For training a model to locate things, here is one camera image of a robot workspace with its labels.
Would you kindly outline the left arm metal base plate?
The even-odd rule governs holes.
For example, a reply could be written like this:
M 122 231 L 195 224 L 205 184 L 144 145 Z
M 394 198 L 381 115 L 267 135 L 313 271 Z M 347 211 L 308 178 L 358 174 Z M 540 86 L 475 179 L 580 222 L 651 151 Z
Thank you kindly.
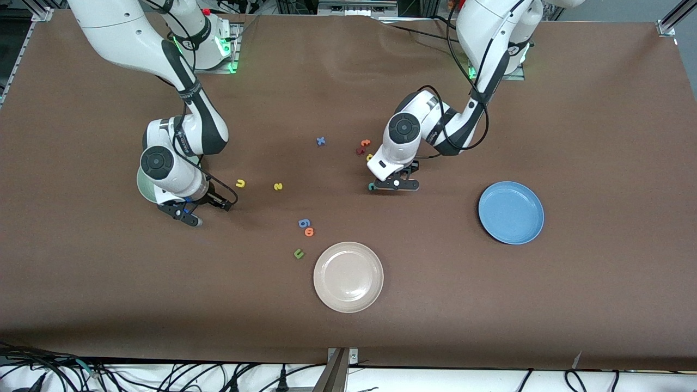
M 525 73 L 524 73 L 524 67 L 523 63 L 526 60 L 526 53 L 523 53 L 522 55 L 511 57 L 510 59 L 510 64 L 516 64 L 516 68 L 513 69 L 512 72 L 503 75 L 503 80 L 504 81 L 524 81 L 525 80 Z M 478 68 L 474 67 L 473 63 L 468 60 L 468 77 L 470 77 L 473 81 L 476 81 L 477 79 L 477 72 Z

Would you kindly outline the brown table cover sheet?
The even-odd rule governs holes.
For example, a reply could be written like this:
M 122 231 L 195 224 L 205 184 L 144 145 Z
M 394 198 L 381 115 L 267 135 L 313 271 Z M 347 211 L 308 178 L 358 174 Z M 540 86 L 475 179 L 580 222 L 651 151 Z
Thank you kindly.
M 0 109 L 0 340 L 134 359 L 320 363 L 356 347 L 369 365 L 561 369 L 582 350 L 585 368 L 697 368 L 697 102 L 655 25 L 540 24 L 483 143 L 423 161 L 416 192 L 371 193 L 355 149 L 407 94 L 467 102 L 445 42 L 361 16 L 249 22 L 237 72 L 200 76 L 230 128 L 206 166 L 246 186 L 229 212 L 200 206 L 199 228 L 136 185 L 142 134 L 181 112 L 176 91 L 103 60 L 70 11 L 37 24 Z M 530 243 L 481 226 L 501 181 L 542 203 Z M 385 273 L 354 314 L 313 285 L 340 242 Z

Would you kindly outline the pale green plate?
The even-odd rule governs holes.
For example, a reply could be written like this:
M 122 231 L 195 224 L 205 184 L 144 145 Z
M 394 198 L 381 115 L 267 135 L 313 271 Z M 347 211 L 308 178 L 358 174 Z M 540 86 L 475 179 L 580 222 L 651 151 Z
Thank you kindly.
M 147 201 L 157 204 L 155 185 L 150 181 L 150 178 L 146 176 L 144 171 L 142 171 L 141 167 L 137 170 L 137 188 Z

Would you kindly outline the blue plate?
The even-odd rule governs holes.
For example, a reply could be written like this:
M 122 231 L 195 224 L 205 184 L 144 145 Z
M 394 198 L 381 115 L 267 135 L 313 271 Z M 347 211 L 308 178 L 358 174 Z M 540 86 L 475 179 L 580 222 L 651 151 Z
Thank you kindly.
M 488 186 L 480 196 L 478 216 L 492 238 L 514 246 L 536 239 L 545 223 L 545 212 L 537 194 L 513 181 Z

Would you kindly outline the grey metal bracket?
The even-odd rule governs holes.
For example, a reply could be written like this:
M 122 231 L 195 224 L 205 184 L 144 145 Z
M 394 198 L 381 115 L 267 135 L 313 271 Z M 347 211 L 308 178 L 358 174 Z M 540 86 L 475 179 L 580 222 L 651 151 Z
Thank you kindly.
M 312 392 L 345 392 L 350 365 L 358 364 L 358 348 L 329 348 L 328 362 Z

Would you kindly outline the beige plate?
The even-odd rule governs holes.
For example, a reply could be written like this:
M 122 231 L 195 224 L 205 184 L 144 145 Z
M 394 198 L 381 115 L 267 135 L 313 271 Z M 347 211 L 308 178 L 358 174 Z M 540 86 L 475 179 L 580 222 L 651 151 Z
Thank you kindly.
M 318 257 L 312 278 L 316 295 L 326 307 L 354 314 L 377 301 L 385 273 L 379 257 L 368 246 L 340 242 Z

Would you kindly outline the grey metal frame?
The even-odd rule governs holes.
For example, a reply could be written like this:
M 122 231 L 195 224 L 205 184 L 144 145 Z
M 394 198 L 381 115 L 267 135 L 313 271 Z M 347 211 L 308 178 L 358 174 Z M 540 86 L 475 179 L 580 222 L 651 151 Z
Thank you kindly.
M 438 12 L 444 0 L 274 0 L 279 14 L 419 18 Z

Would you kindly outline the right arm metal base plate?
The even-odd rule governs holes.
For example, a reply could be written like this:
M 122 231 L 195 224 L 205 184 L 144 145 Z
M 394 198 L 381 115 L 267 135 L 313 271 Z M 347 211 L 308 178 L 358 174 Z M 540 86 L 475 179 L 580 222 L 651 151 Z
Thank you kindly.
M 221 20 L 217 24 L 217 31 L 208 40 L 216 50 L 212 54 L 198 52 L 195 74 L 235 74 L 239 66 L 243 30 L 244 24 Z

